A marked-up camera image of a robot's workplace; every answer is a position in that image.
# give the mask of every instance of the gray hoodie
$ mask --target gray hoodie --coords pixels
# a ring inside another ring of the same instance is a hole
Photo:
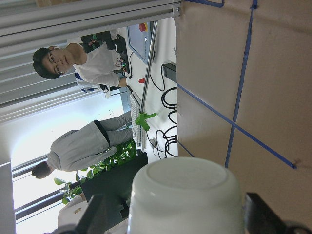
[[[104,135],[92,121],[78,130],[60,136],[51,146],[47,163],[62,171],[76,171],[103,161],[117,151],[109,148]]]

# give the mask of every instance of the white cup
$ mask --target white cup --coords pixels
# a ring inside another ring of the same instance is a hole
[[[136,174],[127,234],[242,234],[235,176],[214,162],[177,157]]]

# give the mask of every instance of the black waistband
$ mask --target black waistband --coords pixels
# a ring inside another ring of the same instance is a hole
[[[105,129],[103,128],[103,126],[100,124],[100,122],[98,120],[94,120],[93,121],[96,126],[98,127],[98,129],[101,131],[101,133],[103,134],[103,136],[105,137],[105,139],[107,140],[109,147],[111,147],[111,142],[109,141],[107,132],[105,131]]]

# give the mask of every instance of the green clamp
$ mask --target green clamp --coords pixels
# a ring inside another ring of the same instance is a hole
[[[153,113],[151,115],[148,115],[146,113],[140,113],[139,116],[136,118],[135,123],[137,125],[141,125],[142,128],[147,132],[148,130],[150,130],[150,126],[148,125],[148,123],[146,122],[147,118],[151,118],[156,116],[156,113]]]

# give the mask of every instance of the gray pants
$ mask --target gray pants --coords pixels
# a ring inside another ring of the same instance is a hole
[[[106,130],[111,146],[119,145],[132,138],[132,129],[118,130],[127,123],[131,122],[131,111],[128,111],[118,117],[100,121],[100,124]]]

